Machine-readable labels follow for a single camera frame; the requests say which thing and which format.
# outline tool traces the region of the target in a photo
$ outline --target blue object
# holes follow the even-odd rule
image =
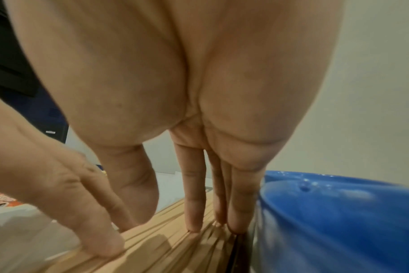
[[[409,189],[268,172],[258,201],[266,273],[409,273]]]

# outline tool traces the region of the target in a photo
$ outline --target orange packaging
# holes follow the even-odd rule
[[[0,207],[14,207],[19,205],[23,205],[23,203],[17,201],[14,198],[6,196],[3,193],[0,193]]]

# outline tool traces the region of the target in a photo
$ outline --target hand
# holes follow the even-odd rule
[[[0,192],[37,206],[98,255],[112,256],[123,249],[112,221],[120,229],[134,226],[95,165],[39,132],[1,100]]]
[[[170,130],[188,228],[202,225],[206,150],[216,218],[236,233],[321,85],[342,10],[334,0],[6,4],[35,71],[136,223],[158,200],[142,143]]]

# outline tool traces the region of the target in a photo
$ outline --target blue plastic container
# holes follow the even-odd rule
[[[258,201],[266,273],[409,273],[409,189],[269,172]]]

